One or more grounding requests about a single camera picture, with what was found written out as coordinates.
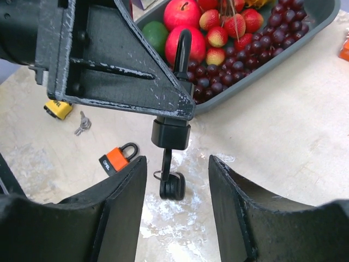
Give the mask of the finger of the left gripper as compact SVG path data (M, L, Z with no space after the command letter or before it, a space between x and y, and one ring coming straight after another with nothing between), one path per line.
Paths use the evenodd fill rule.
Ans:
M185 90L148 44L122 1L68 1L58 80L49 72L51 99L154 116L180 112L171 103Z

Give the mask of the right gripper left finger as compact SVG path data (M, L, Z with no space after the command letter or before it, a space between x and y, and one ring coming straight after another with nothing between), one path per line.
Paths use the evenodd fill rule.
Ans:
M1 261L134 261L147 159L57 204L26 197L1 160Z

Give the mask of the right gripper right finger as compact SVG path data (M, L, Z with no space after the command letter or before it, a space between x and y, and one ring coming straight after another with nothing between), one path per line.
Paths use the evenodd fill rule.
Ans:
M208 175L222 261L348 261L348 200L298 203L216 156Z

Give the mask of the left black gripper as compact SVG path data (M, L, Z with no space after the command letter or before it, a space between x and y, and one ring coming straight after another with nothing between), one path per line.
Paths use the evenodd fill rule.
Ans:
M59 65L66 10L68 1L1 1L1 59L27 66L40 85L45 72L66 84L67 67Z

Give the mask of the orange padlock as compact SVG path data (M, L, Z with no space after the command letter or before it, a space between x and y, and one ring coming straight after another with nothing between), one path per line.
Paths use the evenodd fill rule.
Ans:
M124 155L124 151L128 147L132 147L134 151L127 157ZM101 156L99 158L99 163L108 176L113 176L125 168L131 160L137 156L138 152L139 147L135 143L129 142L121 147L115 147L109 153Z

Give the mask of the yellow padlock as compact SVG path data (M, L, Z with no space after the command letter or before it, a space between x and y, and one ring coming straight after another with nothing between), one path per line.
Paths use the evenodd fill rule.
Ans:
M73 105L62 101L49 100L45 103L44 110L54 118L65 120L73 110Z

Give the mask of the small silver key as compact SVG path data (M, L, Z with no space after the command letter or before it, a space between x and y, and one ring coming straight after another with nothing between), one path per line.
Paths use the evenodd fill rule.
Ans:
M76 136L79 136L82 132L89 130L89 128L91 127L92 123L90 121L90 119L88 117L86 117L85 113L83 111L80 111L80 115L81 115L81 122L80 122L80 126L78 127L78 129L74 132L74 134Z

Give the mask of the black padlock key bunch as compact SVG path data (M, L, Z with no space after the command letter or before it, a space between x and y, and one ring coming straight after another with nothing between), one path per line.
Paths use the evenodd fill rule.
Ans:
M185 177L180 172L171 172L172 150L164 149L161 170L153 173L160 181L159 195L163 200L181 201L185 197Z

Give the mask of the black padlock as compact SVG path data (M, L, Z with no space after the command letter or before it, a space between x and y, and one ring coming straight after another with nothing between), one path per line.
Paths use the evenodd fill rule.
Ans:
M185 93L177 101L171 104L179 110L180 114L177 117L158 116L153 121L152 129L152 143L164 150L165 155L171 155L172 150L185 150L189 143L190 124L192 119L192 111L187 112L186 109L194 109L194 102L192 100L193 84L189 82L188 65L191 51L192 35L188 29L183 29L180 32L175 61L173 65L173 73L177 78Z

